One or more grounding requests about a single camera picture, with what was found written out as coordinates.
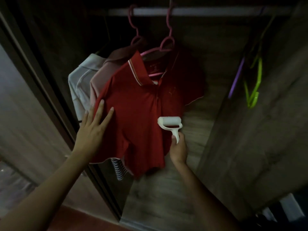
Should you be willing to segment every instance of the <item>floor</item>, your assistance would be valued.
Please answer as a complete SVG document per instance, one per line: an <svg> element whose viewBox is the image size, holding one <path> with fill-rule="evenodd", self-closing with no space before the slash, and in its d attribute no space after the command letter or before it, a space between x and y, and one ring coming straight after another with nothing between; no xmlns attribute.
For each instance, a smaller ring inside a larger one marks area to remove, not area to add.
<svg viewBox="0 0 308 231"><path fill-rule="evenodd" d="M187 163L198 167L221 103L233 81L247 41L245 26L184 26L178 41L192 49L205 71L206 95L185 112L182 132L188 146ZM202 230L169 155L166 167L133 182L120 223L144 230Z"/></svg>
<svg viewBox="0 0 308 231"><path fill-rule="evenodd" d="M119 225L61 206L48 231L129 231Z"/></svg>

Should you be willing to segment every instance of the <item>wardrobe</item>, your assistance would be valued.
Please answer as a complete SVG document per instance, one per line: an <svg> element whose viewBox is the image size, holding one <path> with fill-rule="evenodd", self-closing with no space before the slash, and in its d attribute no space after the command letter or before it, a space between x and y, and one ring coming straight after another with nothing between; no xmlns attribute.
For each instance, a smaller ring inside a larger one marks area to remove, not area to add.
<svg viewBox="0 0 308 231"><path fill-rule="evenodd" d="M244 220L308 182L304 0L0 0L0 156L36 185L52 174L79 128L68 75L91 53L107 58L130 44L131 4L147 49L160 45L170 3L175 43L191 52L206 81L204 97L182 118L188 165ZM264 31L259 96L249 108L243 81L251 93L256 69L244 69L228 95ZM110 160L90 164L64 204L132 230L202 230L168 155L165 163L138 180L117 180Z"/></svg>

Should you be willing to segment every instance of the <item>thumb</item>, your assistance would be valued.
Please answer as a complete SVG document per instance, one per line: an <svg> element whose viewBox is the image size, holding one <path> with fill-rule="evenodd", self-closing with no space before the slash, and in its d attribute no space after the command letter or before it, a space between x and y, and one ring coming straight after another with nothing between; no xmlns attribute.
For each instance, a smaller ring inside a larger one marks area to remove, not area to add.
<svg viewBox="0 0 308 231"><path fill-rule="evenodd" d="M171 147L176 145L176 137L174 135L171 136Z"/></svg>

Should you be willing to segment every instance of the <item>pink polo shirt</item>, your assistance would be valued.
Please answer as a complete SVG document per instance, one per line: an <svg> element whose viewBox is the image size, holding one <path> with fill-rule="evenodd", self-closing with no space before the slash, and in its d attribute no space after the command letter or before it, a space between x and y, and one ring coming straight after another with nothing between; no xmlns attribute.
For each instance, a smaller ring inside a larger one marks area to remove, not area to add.
<svg viewBox="0 0 308 231"><path fill-rule="evenodd" d="M102 144L92 163L124 157L136 178L153 167L165 166L171 144L170 131L157 124L160 116L182 116L184 106L204 94L205 78L188 51L175 48L163 61L144 62L137 51L113 74L95 103L105 100L104 116L115 108ZM149 77L154 65L167 61L164 74Z"/></svg>
<svg viewBox="0 0 308 231"><path fill-rule="evenodd" d="M141 38L133 45L114 50L105 60L102 67L92 77L90 81L90 104L93 105L101 90L114 74L137 50L143 50L147 42Z"/></svg>

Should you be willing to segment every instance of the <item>lint roller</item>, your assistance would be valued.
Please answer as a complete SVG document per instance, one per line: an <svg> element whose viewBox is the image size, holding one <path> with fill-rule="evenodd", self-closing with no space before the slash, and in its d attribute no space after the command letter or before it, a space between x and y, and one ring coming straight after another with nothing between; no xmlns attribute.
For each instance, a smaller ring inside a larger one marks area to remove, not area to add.
<svg viewBox="0 0 308 231"><path fill-rule="evenodd" d="M182 120L180 117L159 117L157 119L157 123L158 125L167 131L171 131L172 134L175 136L176 138L176 143L179 142L180 137L179 137L179 129L183 127L182 125ZM167 126L179 126L176 128L169 128Z"/></svg>

